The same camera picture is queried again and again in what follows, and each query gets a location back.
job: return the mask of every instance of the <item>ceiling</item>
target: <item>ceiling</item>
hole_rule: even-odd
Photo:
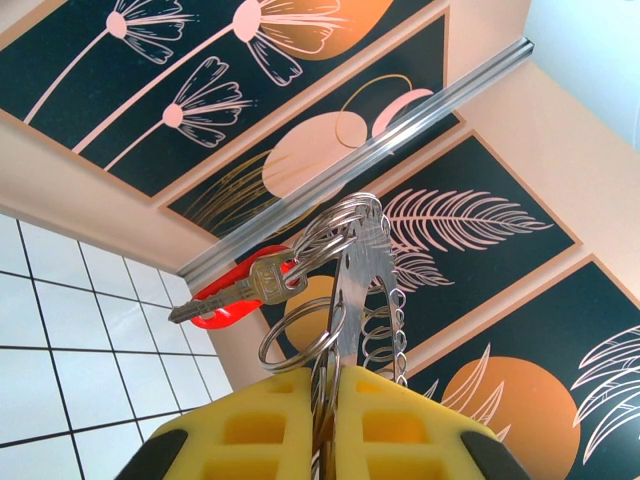
[[[533,59],[640,151],[640,0],[533,0]]]

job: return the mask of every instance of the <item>pink circle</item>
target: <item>pink circle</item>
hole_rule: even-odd
[[[378,118],[376,118],[376,121],[373,124],[373,128],[371,129],[371,135],[375,137],[379,133],[382,133],[384,129],[389,126],[393,117],[395,117],[400,110],[402,110],[414,100],[422,97],[428,97],[429,95],[433,95],[433,92],[427,88],[416,88],[415,90],[411,90],[410,92],[400,95],[393,102],[391,102],[380,115],[378,115]]]
[[[246,43],[256,36],[261,19],[262,11],[258,0],[245,0],[233,15],[233,33]]]
[[[127,21],[118,12],[111,12],[107,17],[107,31],[116,38],[124,38],[127,34]]]
[[[182,116],[182,108],[180,108],[180,105],[172,103],[164,109],[162,121],[167,127],[178,128],[182,123]]]

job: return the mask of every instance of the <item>leaf illustration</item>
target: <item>leaf illustration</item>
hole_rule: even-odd
[[[640,347],[640,325],[620,332],[604,342],[596,345],[580,362],[579,368],[584,368],[609,355],[619,355],[635,351]]]
[[[605,438],[617,428],[638,417],[640,417],[640,388],[634,389],[634,393],[618,403],[594,429],[585,448],[582,464],[587,463],[596,447]]]
[[[504,442],[504,439],[506,438],[507,433],[509,433],[509,430],[511,430],[511,424],[507,425],[498,433],[496,433],[496,437],[498,437],[498,440],[500,440],[501,442]]]
[[[423,251],[486,250],[507,237],[551,228],[489,192],[405,190],[385,208],[396,244]]]
[[[422,395],[423,397],[427,397],[429,399],[433,398],[433,394],[436,393],[436,388],[438,388],[438,383],[440,382],[440,379],[436,380],[435,382],[433,382],[433,385],[431,385],[429,387],[429,390],[427,390],[426,392],[424,392],[424,395]]]
[[[502,400],[502,392],[504,391],[504,380],[500,382],[500,385],[496,387],[491,395],[484,401],[484,403],[471,415],[471,419],[480,422],[483,425],[488,425],[493,416],[500,406],[500,400]]]
[[[638,388],[640,388],[640,367],[623,370],[614,375],[593,390],[582,402],[573,420],[573,426],[578,425],[606,401]]]
[[[405,292],[415,292],[419,287],[439,287],[453,285],[434,266],[433,257],[428,253],[395,250],[396,273],[400,288]]]
[[[640,353],[640,346],[636,347],[633,351],[623,352],[602,363],[594,365],[574,382],[571,390],[581,387],[597,378],[612,376],[635,367],[640,367],[640,355],[629,356],[634,353]]]
[[[442,405],[448,408],[454,408],[459,402],[463,402],[462,406],[455,408],[458,412],[464,410],[464,407],[471,401],[473,395],[476,393],[480,382],[482,381],[482,377],[484,377],[484,372],[487,370],[487,364],[489,363],[489,353],[491,352],[491,343],[487,344],[487,348],[485,348],[480,361],[473,369],[469,377],[464,381],[462,385],[458,387],[458,389],[449,395],[447,398],[443,398]]]

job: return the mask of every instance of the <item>orange circle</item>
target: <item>orange circle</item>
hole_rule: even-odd
[[[443,401],[465,382],[478,362],[458,370],[444,391]],[[566,478],[580,445],[580,425],[573,427],[577,407],[571,394],[535,363],[489,357],[482,380],[461,413],[473,415],[501,382],[502,398],[488,426],[500,432],[511,425],[504,443],[533,479]]]

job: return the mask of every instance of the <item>grout line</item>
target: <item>grout line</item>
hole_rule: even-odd
[[[173,304],[173,300],[171,299],[171,295],[169,295],[169,289],[167,288],[166,283],[164,283],[164,278],[162,278],[162,275],[160,275],[160,271],[158,271],[158,275],[160,276],[160,281],[162,282],[162,286],[164,287],[164,291],[167,294],[167,298],[169,299],[169,303],[171,303],[171,306],[175,307],[175,305]],[[189,342],[189,339],[187,338],[187,334],[184,331],[184,328],[182,328],[182,325],[178,325],[178,327],[180,328],[180,331],[182,332],[182,336],[184,337],[185,341],[187,342],[187,347],[189,348],[189,352],[191,352],[191,358],[193,358],[193,363],[196,364],[196,369],[198,370],[198,375],[200,375],[200,380],[202,380],[202,384],[204,385],[204,389],[207,392],[207,396],[209,397],[209,400],[211,400],[213,402],[213,397],[211,396],[211,392],[209,391],[209,387],[207,386],[207,382],[204,381],[204,375],[202,374],[202,370],[200,370],[200,365],[198,365],[198,362],[196,362],[195,357],[193,356],[193,349],[191,348],[191,343]]]
[[[125,262],[124,257],[122,258],[122,262],[124,263],[124,268],[127,269],[127,275],[129,275],[129,280],[131,280],[131,284],[133,285],[133,291],[136,294],[138,302],[140,301],[140,295],[138,294],[138,288],[136,287],[136,283],[133,281],[133,277],[131,276],[131,272],[129,271],[129,265]],[[149,325],[149,319],[147,318],[147,312],[144,311],[144,308],[140,308],[142,310],[142,316],[144,317],[144,321],[147,324],[147,328],[149,329],[149,335],[151,335],[151,340],[153,341],[153,346],[156,349],[158,357],[160,358],[160,364],[162,365],[162,370],[164,371],[165,377],[167,377],[167,382],[169,382],[169,388],[171,389],[171,394],[173,395],[173,399],[176,402],[176,406],[180,408],[180,402],[178,402],[178,396],[176,395],[176,391],[173,388],[173,383],[171,383],[171,378],[169,378],[169,372],[167,372],[167,367],[164,364],[164,359],[160,354],[160,350],[158,349],[158,344],[156,343],[156,337],[153,336],[153,332],[151,331],[151,326]]]
[[[185,413],[191,412],[192,410],[195,410],[195,408],[187,408],[185,410],[173,410],[170,412],[156,413],[154,415],[146,415],[144,417],[135,417],[129,420],[121,420],[118,422],[103,423],[100,425],[93,425],[91,427],[78,428],[76,430],[68,430],[65,432],[56,432],[56,433],[49,433],[47,435],[39,435],[37,437],[23,438],[21,440],[13,440],[11,442],[2,443],[0,444],[0,448],[15,447],[17,445],[24,445],[25,443],[38,442],[41,440],[48,440],[50,438],[64,437],[65,435],[70,435],[73,439],[73,435],[77,433],[90,432],[92,430],[100,430],[101,428],[117,427],[119,425],[126,425],[128,423],[133,423],[133,422],[137,423],[137,422],[142,422],[144,420],[152,420],[154,418],[164,417],[167,415],[183,415]]]
[[[131,409],[131,414],[135,417],[136,410],[133,407],[133,400],[131,400],[131,394],[129,393],[129,389],[127,388],[127,382],[124,380],[124,375],[122,374],[122,367],[120,367],[120,361],[118,360],[118,356],[116,355],[115,349],[113,348],[113,340],[111,340],[111,333],[109,332],[109,328],[107,327],[107,321],[104,318],[104,313],[102,312],[102,306],[98,301],[98,294],[93,287],[93,279],[91,278],[91,272],[89,271],[89,266],[87,265],[87,259],[84,257],[84,252],[82,251],[82,247],[80,246],[80,242],[76,241],[78,245],[78,250],[80,251],[80,257],[82,257],[82,263],[84,264],[84,269],[87,272],[87,276],[89,277],[89,285],[91,285],[91,291],[93,292],[93,299],[96,302],[98,307],[98,311],[100,312],[100,319],[102,320],[102,326],[107,334],[107,339],[109,340],[109,346],[111,347],[111,355],[113,355],[113,359],[116,362],[116,368],[118,369],[118,375],[120,375],[120,381],[122,382],[122,386],[124,387],[124,393],[127,396],[127,401],[129,402],[129,408]],[[138,434],[140,435],[140,440],[144,442],[144,436],[142,435],[142,429],[140,425],[136,423],[136,428],[138,429]]]
[[[67,425],[69,430],[72,429],[71,426],[71,416],[69,415],[69,409],[67,408],[67,402],[64,398],[64,392],[62,390],[62,382],[60,381],[60,375],[58,375],[58,367],[56,365],[55,358],[53,356],[53,350],[51,350],[51,340],[49,338],[49,332],[47,331],[47,323],[44,321],[44,313],[42,312],[42,305],[40,304],[40,297],[38,296],[38,289],[36,288],[36,282],[33,279],[33,270],[31,268],[31,261],[29,259],[29,252],[27,251],[27,244],[24,240],[24,234],[22,233],[22,226],[20,222],[16,220],[16,224],[18,225],[18,233],[20,234],[20,241],[22,242],[22,248],[24,250],[25,260],[27,262],[27,269],[29,270],[29,277],[31,279],[31,287],[33,288],[33,293],[36,297],[36,305],[38,307],[38,313],[40,314],[40,321],[42,323],[42,329],[44,331],[44,336],[47,341],[47,346],[49,347],[49,357],[51,359],[51,365],[53,367],[53,374],[56,377],[56,383],[58,385],[58,393],[60,394],[60,401],[62,402],[62,408],[64,410],[64,415],[67,420]],[[73,435],[71,435],[71,443],[73,445],[73,451],[76,455],[76,461],[78,462],[78,470],[80,471],[80,478],[85,480],[84,470],[82,469],[82,462],[80,461],[80,452],[78,451],[78,445],[76,443],[76,439]]]
[[[47,351],[53,350],[54,352],[81,352],[81,353],[131,353],[134,355],[175,355],[191,357],[197,355],[199,357],[217,357],[218,355],[213,353],[184,353],[184,352],[145,352],[138,350],[106,350],[100,348],[71,348],[71,347],[31,347],[23,345],[0,345],[0,350],[35,350],[35,351]]]
[[[104,295],[106,297],[118,298],[120,300],[127,300],[129,302],[140,302],[140,303],[142,303],[144,305],[150,305],[152,307],[166,308],[167,310],[171,309],[171,307],[168,307],[167,305],[161,305],[159,303],[147,302],[147,301],[140,300],[139,298],[123,297],[122,295],[116,295],[115,293],[101,292],[99,290],[93,290],[93,289],[89,289],[89,288],[78,287],[77,285],[68,285],[66,283],[54,282],[53,280],[46,280],[44,278],[33,277],[31,275],[22,275],[21,273],[8,272],[6,270],[0,270],[0,275],[9,275],[11,277],[25,278],[27,280],[36,280],[38,282],[47,283],[49,285],[56,285],[58,287],[66,287],[66,288],[71,288],[71,289],[74,289],[74,290],[80,290],[82,292],[88,292],[88,293],[97,293],[99,295]]]

